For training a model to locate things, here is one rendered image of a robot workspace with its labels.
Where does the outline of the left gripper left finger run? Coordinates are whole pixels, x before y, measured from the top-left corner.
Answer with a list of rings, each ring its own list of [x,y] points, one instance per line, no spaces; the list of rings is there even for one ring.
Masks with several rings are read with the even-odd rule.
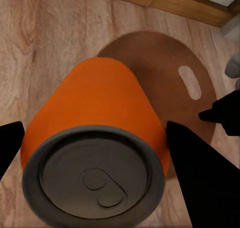
[[[0,180],[19,151],[24,135],[21,121],[0,126]]]

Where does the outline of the can of soda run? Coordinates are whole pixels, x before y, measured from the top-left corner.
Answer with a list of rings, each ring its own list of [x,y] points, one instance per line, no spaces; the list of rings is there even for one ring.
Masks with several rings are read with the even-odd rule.
[[[134,228],[159,205],[170,151],[134,73],[93,57],[76,65],[22,140],[22,191],[52,228]]]

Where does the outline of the trash can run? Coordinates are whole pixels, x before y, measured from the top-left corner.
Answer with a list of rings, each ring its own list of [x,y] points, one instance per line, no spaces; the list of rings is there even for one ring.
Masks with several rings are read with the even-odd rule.
[[[201,59],[185,43],[164,32],[135,30],[108,42],[96,57],[115,59],[133,72],[165,131],[171,121],[188,127],[212,144],[217,123],[201,120],[198,114],[212,109],[217,101],[214,84]],[[182,66],[195,74],[200,99],[190,97],[179,73]],[[177,178],[170,156],[165,181]]]

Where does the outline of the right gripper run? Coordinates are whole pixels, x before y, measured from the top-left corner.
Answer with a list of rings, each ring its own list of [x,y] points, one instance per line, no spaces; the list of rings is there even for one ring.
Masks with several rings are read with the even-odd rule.
[[[223,126],[228,136],[240,135],[240,90],[217,100],[213,108],[200,112],[202,121],[218,123]]]

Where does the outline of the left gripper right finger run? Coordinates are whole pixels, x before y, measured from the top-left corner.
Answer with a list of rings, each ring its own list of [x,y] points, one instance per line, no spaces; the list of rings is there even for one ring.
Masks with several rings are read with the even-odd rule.
[[[193,228],[240,228],[240,170],[185,125],[166,136]]]

